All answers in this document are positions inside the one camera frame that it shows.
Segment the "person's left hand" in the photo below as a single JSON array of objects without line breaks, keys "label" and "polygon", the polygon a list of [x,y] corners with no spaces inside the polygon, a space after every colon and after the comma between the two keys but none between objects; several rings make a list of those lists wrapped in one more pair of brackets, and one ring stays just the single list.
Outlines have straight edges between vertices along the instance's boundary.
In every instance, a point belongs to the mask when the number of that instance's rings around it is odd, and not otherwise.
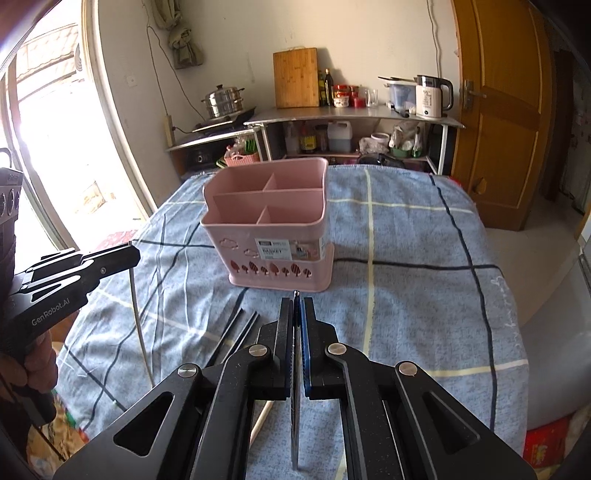
[{"label": "person's left hand", "polygon": [[1,355],[1,399],[11,401],[11,386],[29,386],[41,393],[51,391],[58,380],[56,353],[52,348],[51,332],[45,332],[35,341],[34,349],[19,363],[10,356]]}]

